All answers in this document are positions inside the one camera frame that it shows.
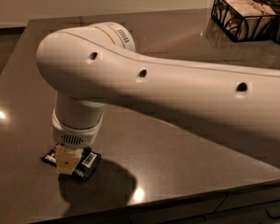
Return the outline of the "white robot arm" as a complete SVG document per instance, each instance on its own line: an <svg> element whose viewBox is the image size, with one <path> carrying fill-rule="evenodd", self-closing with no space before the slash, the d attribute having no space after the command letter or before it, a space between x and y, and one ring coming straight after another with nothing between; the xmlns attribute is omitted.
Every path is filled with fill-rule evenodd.
<svg viewBox="0 0 280 224"><path fill-rule="evenodd" d="M165 121L280 168L280 71L139 54L131 34L103 22L56 31L36 51L56 91L53 139L69 154L89 146L108 105Z"/></svg>

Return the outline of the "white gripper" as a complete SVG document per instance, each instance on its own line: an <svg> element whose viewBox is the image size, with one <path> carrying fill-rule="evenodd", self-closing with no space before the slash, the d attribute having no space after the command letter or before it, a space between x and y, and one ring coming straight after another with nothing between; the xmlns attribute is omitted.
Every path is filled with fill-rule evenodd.
<svg viewBox="0 0 280 224"><path fill-rule="evenodd" d="M61 111L55 109L52 114L52 138L58 144L55 158L57 171L70 175L78 166L84 147L95 140L103 120L101 110Z"/></svg>

